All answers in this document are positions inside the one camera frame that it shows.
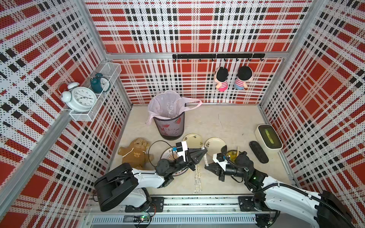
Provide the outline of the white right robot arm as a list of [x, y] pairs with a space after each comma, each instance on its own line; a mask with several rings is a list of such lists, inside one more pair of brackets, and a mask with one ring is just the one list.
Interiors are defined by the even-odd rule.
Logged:
[[259, 208], [281, 211], [297, 217], [314, 228], [352, 228], [353, 216], [331, 192], [306, 191], [285, 184], [254, 168], [246, 153], [232, 161], [215, 154], [205, 169], [224, 181], [226, 176], [242, 178], [247, 189], [258, 198]]

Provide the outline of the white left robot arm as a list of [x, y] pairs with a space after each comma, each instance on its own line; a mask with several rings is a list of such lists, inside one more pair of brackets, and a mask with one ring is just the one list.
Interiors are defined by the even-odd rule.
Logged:
[[147, 188], [164, 188], [173, 180], [173, 175], [184, 169], [195, 171], [208, 150], [178, 149], [179, 157], [173, 161], [159, 160], [154, 171], [142, 171], [129, 163], [124, 163], [94, 183], [96, 197], [102, 212], [109, 211], [118, 205], [132, 206], [138, 211], [145, 211], [152, 203]]

